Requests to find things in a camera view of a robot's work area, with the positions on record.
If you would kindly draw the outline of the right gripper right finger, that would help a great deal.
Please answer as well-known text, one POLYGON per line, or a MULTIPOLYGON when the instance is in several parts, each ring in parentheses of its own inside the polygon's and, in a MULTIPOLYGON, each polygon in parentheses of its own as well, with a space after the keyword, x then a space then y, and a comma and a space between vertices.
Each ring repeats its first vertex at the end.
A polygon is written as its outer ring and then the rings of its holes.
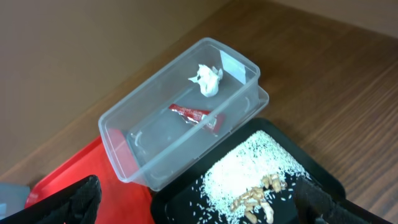
POLYGON ((301 177, 296 180, 294 204, 300 224, 391 224, 301 177))

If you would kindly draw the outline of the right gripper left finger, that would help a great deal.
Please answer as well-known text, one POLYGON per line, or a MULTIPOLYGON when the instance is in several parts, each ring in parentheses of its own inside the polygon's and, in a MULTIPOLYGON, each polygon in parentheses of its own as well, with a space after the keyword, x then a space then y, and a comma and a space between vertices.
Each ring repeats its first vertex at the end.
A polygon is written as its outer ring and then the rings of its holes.
POLYGON ((95 224, 101 203, 99 178, 89 175, 1 220, 1 224, 95 224))

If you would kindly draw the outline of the rice and food scraps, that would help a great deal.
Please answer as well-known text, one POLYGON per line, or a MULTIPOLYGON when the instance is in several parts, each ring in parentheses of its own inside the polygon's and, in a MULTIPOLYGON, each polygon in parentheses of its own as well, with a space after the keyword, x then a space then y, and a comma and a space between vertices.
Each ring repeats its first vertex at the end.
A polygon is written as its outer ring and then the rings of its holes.
POLYGON ((195 181, 200 198, 200 223, 277 223, 293 200, 299 177, 310 178, 265 131, 256 131, 195 181))

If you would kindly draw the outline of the red snack wrapper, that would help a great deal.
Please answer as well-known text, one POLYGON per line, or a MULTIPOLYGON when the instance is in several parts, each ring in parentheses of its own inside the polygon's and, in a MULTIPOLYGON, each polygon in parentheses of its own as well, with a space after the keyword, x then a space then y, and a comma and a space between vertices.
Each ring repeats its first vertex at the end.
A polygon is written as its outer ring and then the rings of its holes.
MULTIPOLYGON (((196 125, 205 119, 211 111, 209 110, 198 110, 193 108, 186 108, 176 104, 171 104, 169 110, 173 111, 181 116, 181 118, 188 124, 196 125)), ((209 131, 214 136, 218 135, 221 125, 224 123, 225 115, 218 114, 209 122, 207 122, 203 129, 209 131)))

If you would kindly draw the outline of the white napkin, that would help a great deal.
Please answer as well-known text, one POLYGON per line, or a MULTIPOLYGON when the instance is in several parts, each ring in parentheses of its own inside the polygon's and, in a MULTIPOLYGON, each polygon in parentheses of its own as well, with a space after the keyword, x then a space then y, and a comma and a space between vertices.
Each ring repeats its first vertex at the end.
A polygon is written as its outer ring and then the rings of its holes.
POLYGON ((199 84, 200 92, 203 96, 207 98, 215 96, 218 93, 220 81, 223 79, 223 70, 217 70, 215 67, 210 68, 202 64, 198 66, 197 75, 188 78, 188 80, 199 84))

